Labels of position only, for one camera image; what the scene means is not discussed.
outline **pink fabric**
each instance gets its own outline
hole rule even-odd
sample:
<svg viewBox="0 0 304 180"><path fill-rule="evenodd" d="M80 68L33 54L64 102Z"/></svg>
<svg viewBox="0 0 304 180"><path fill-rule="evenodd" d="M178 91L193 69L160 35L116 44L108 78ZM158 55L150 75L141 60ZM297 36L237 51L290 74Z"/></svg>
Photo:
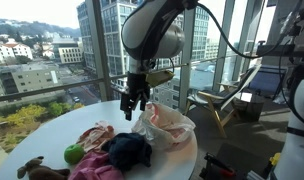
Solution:
<svg viewBox="0 0 304 180"><path fill-rule="evenodd" d="M121 171L106 165L108 153L87 153L71 173L69 180L123 180Z"/></svg>

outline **dark blue cloth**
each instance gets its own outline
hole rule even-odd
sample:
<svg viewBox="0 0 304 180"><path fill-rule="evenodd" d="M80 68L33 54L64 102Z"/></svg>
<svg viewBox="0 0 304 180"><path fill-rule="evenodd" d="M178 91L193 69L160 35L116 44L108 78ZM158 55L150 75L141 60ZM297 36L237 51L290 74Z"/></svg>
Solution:
<svg viewBox="0 0 304 180"><path fill-rule="evenodd" d="M151 166L152 148L138 133L119 133L106 142L102 150L109 153L110 163L121 171L129 171L138 163Z"/></svg>

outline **sky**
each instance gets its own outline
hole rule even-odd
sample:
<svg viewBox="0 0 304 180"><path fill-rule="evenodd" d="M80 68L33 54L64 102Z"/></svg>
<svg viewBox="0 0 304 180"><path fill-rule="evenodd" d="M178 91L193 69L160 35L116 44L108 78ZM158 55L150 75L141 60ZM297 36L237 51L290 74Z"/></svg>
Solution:
<svg viewBox="0 0 304 180"><path fill-rule="evenodd" d="M0 0L0 18L14 19L20 21L39 21L52 25L58 25L61 27L79 28L79 22L77 19L76 7L85 0ZM225 0L200 0L200 3L207 6L219 22L223 19L223 9L225 6ZM230 32L230 40L232 42L237 41L240 36L241 27L239 25L239 19L244 18L244 11L246 0L237 0L236 6L238 11L235 11L232 19L232 30ZM258 32L258 36L264 39L269 29L269 23L262 24ZM216 28L214 22L209 22L208 30L209 38L219 38L219 31Z"/></svg>

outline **green apple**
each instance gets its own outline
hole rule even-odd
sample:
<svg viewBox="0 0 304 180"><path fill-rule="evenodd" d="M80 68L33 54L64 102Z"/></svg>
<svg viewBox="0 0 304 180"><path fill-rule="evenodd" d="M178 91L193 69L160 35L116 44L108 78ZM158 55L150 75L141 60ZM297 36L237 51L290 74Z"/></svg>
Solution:
<svg viewBox="0 0 304 180"><path fill-rule="evenodd" d="M77 164L83 158L85 152L82 146L72 144L64 151L64 160L69 164Z"/></svg>

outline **city view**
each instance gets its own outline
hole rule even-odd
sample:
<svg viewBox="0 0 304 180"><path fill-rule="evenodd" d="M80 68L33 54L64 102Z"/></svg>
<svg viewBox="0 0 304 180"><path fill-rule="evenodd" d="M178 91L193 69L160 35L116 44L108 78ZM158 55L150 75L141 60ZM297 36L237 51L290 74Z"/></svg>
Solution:
<svg viewBox="0 0 304 180"><path fill-rule="evenodd" d="M42 92L46 88L91 81L101 73L98 72L96 62L99 58L95 54L97 47L93 45L93 20L89 17L89 9L84 0L59 2L68 10L52 9L53 15L49 15L48 19L41 17L49 12L51 14L50 9L49 12L31 10L30 13L37 14L35 19L27 12L22 12L18 17L15 14L6 16L4 12L9 10L4 3L6 2L0 2L0 97L41 91L37 95L0 101L0 164L18 143L39 126L69 111L102 100L100 88L96 84ZM100 0L110 77L127 74L128 54L122 45L121 29L127 17L141 3L139 0ZM213 9L222 24L225 0L202 3ZM231 27L230 34L233 35L229 38L235 48L239 47L243 23L240 18L244 17L246 3L243 0L235 4L239 10L233 14L232 22L236 25ZM184 14L180 14L173 24L183 29L184 19ZM190 59L193 63L190 73L191 90L212 88L219 43L220 34L213 20L204 10L197 8ZM181 58L181 53L173 57L173 64L180 65ZM231 80L235 61L234 53L228 48L222 81ZM158 59L157 62L158 68L172 69L169 59ZM180 67L175 68L175 77L171 81L152 89L151 101L178 108L180 71ZM116 90L112 93L114 100L120 99L119 92L125 89L126 84L125 76L111 80L111 88Z"/></svg>

